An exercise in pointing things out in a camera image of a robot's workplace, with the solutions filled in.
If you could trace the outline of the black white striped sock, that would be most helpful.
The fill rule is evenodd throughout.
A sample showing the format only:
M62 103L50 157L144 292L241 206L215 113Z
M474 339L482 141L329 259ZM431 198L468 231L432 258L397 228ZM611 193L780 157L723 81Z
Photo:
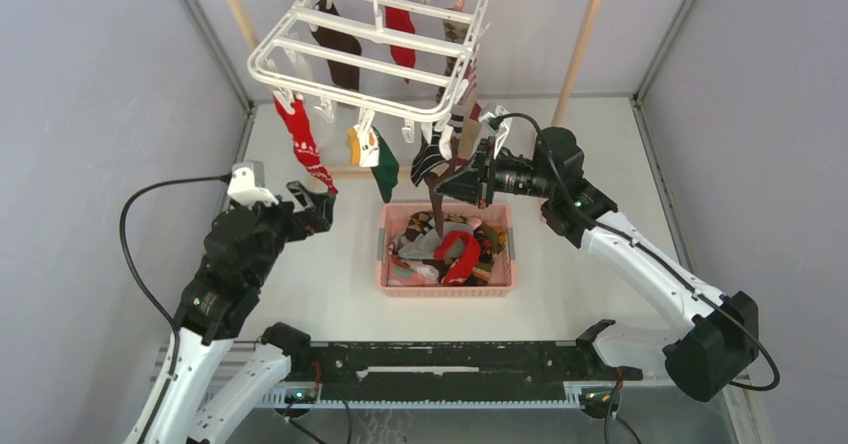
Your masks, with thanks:
M453 157L451 138L453 132L447 128L442 131L432 130L429 134L422 133L422 141L418 153L413 158L410 168L410 180L414 186L419 186L427 173L433 172L440 165L447 164Z

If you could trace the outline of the red black argyle sock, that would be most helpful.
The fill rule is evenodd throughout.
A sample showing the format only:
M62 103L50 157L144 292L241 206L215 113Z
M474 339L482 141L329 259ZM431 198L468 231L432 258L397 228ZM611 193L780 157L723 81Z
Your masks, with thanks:
M480 246L478 263L473 267L465 286L482 287L490 283L496 260L507 246L508 232L501 226L481 224L473 236Z

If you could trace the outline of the red white patterned sock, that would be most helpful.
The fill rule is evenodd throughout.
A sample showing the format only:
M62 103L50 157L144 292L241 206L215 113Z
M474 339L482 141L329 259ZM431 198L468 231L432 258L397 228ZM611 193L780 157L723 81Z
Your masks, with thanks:
M274 93L274 105L292 140L293 154L307 173L325 185L327 191L337 194L338 189L327 168L323 165L315 142L311 121L301 99L294 98L284 105L279 92Z

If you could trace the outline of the grey long sock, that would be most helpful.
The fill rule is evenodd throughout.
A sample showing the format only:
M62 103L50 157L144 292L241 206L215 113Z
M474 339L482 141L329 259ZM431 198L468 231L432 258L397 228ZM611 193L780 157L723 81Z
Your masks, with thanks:
M439 249L443 238L436 230L419 235L411 243L405 244L397 251L397 255L406 260L434 260L435 252Z

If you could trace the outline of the green dotted sock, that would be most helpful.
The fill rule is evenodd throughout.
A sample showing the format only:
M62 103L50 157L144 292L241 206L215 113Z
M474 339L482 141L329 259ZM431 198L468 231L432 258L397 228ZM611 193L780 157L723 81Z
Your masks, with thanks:
M398 185L400 165L379 131L372 127L368 134L368 145L360 145L357 127L347 131L347 144L351 152L351 164L367 168L377 184L382 201L389 203Z

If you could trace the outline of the plain red sock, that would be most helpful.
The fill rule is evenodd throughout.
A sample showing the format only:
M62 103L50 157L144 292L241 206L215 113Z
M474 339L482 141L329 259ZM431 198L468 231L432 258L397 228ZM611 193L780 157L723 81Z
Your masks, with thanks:
M439 249L435 252L435 259L444 259L450 253L456 243L462 243L463 249L458 257L455 257L441 280L441 285L446 287L463 286L470 276L473 267L478 263L480 246L472 233L466 231L450 231L443 238Z

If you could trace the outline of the pink plastic basket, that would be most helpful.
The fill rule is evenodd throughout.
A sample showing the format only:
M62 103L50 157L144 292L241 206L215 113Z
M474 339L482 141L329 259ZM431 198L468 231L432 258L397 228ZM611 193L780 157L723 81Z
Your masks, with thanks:
M449 202L443 231L427 202L384 206L377 287L389 297L504 297L515 287L512 214Z

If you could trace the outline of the pink patterned sock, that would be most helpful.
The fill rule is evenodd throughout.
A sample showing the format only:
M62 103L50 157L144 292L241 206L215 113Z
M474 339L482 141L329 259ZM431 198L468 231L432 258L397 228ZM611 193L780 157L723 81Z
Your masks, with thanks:
M466 231L469 233L474 232L474 230L482 224L482 220L476 217L466 217L468 219L467 226L458 225L450 229L450 231ZM442 231L436 230L440 237ZM434 260L406 260L402 259L397 255L397 251L403 247L405 244L395 244L395 239L391 242L389 246L390 258L391 258L391 270L390 270L390 280L388 284L390 286L408 286L408 287L422 287L422 286L442 286L441 280L451 265L452 261L455 257L458 257L463 249L463 244L458 242L453 245L450 250L450 253L444 259L434 259Z

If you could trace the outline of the wooden hanger stand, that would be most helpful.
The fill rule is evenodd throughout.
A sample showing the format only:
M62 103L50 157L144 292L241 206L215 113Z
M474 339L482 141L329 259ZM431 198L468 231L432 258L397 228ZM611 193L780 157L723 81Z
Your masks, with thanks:
M451 105L461 97L468 86L464 80L465 72L468 64L475 58L479 41L485 32L483 19L488 0L465 0L462 13L452 10L457 0L327 0L335 5L339 17L315 10L313 6L318 1L295 0L270 33L265 38L259 38L242 0L227 0L239 29L251 49L247 69L253 79L264 84L273 96L275 92L279 92L284 105L300 97L299 94L302 93L322 96L336 104L344 103L361 108L367 115L381 113L396 116L411 123L440 122L447 118ZM590 0L586 9L560 92L554 119L556 123L561 121L566 104L571 97L600 3L601 0ZM458 44L389 28L385 24L386 12L389 9L398 9L412 15L428 16L442 21L469 23L468 32L464 42ZM307 44L296 39L290 32L291 28L299 23L306 24L311 30L318 26L325 27L389 48L397 47L445 58L453 57L456 58L456 63L452 74L448 77L394 62L374 60L362 55L351 55L320 45ZM285 48L296 50L302 55L315 56L325 61L335 60L351 64L359 69L410 82L444 87L445 91L434 107L417 108L360 91L354 92L322 84L315 80L312 82L301 80L295 73L280 73L272 66L271 53L275 49L281 49L284 52Z

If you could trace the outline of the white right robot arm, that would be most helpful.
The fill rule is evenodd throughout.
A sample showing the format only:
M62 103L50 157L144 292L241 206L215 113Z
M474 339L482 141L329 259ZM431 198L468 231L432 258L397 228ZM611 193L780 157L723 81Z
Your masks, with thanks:
M530 158L490 137L436 191L479 208L496 193L542 199L548 227L612 268L667 325L597 323L577 355L582 374L602 380L616 367L658 373L688 397L711 400L760 355L757 303L742 291L722 292L663 253L585 178L583 164L582 149L564 128L543 129Z

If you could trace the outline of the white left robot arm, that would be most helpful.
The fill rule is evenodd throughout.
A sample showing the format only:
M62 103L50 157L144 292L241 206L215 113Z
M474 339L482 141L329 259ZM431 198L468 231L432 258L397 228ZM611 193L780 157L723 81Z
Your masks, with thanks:
M248 363L207 405L201 403L284 247L332 226L334 193L310 192L298 181L287 188L292 201L279 195L269 203L232 199L212 221L199 268L166 318L168 353L127 442L221 442L274 384L310 373L310 336L276 323L261 335Z

